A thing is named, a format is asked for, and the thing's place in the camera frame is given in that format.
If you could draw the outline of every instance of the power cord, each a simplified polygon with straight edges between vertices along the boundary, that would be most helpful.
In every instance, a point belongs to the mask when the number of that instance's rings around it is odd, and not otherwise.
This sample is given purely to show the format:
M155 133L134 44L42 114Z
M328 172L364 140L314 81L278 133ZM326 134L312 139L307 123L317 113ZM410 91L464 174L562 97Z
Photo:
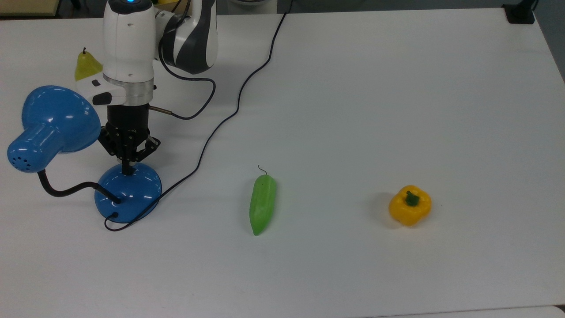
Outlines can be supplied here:
M117 232L117 231L121 231L124 230L128 227L130 227L132 224L134 224L135 222L137 222L141 216L143 216L151 207L153 207L155 204L157 204L157 202L159 202L164 196L166 196L169 192L171 192L174 188L176 188L178 185L180 185L182 182L184 182L185 180L187 180L188 178L190 178L193 174L196 173L196 171L198 171L198 169L200 168L200 164L202 163L202 157L204 156L204 153L206 151L206 148L208 147L208 143L210 142L210 140L212 139L212 137L214 136L214 134L216 133L216 131L228 120L230 120L232 117L234 117L239 111L240 111L240 102L241 102L241 94L245 88L245 85L247 84L247 82L249 82L249 80L253 77L253 75L255 75L257 72L259 72L260 70L262 70L267 64L269 64L269 62L271 61L271 57L273 55L273 48L275 46L275 40L277 38L277 35L279 34L279 30L281 28L281 25L283 24L283 21L287 15L288 12L290 12L290 10L292 9L292 3L294 2L294 0L290 1L290 7L288 9L287 12L285 12L282 15L282 18L279 22L279 25L277 26L277 29L275 31L275 35L273 36L273 39L271 41L271 48L269 50L269 57L267 58L267 60L261 65L259 66L255 71L253 71L244 81L243 85L240 88L239 94L237 95L237 104L236 104L236 110L230 115L227 116L223 121L221 121L218 126L216 126L216 128L213 130L213 132L210 134L210 136L208 137L208 139L206 140L206 142L204 143L204 147L202 147L202 152L200 153L200 157L198 158L198 163L196 164L196 168L194 168L194 170L189 173L187 176L185 176L184 178L180 179L179 181L177 181L175 184L173 184L171 187L169 187L167 190L165 190L159 197L157 197L155 200L153 200L153 202L151 202L145 209L143 209L143 211L141 211L131 222L127 223L126 225L118 228L118 229L112 229L108 226L107 222L109 219L117 217L118 213L114 212L111 216L107 217L104 220L104 227L106 227L107 230L112 231L112 232ZM159 58L161 59L161 64L163 64L163 66L165 67L165 69L168 70L168 67L164 65L163 59L162 59L162 53L161 53L161 49L158 50L159 52Z

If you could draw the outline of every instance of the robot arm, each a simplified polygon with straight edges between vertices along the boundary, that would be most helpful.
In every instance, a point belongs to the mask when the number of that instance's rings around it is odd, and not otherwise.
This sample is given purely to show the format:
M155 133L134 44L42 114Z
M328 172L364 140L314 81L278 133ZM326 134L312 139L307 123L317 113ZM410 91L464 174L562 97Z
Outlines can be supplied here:
M151 0L108 0L103 23L103 71L76 86L93 105L148 104L159 48L166 64L191 74L216 61L216 0L193 0L193 15L184 19L158 11Z
M155 47L159 50L161 45L166 64L198 74L212 67L218 55L216 0L193 1L193 12L182 23L182 15L158 12Z

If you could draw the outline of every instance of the yellow pear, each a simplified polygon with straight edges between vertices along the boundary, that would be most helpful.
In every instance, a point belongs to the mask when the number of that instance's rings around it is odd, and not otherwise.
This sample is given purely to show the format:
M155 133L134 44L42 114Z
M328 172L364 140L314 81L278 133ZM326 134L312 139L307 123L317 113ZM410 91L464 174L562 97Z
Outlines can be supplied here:
M76 60L75 81L79 81L88 76L102 72L102 64L96 61L92 54L86 51L86 48L79 53Z

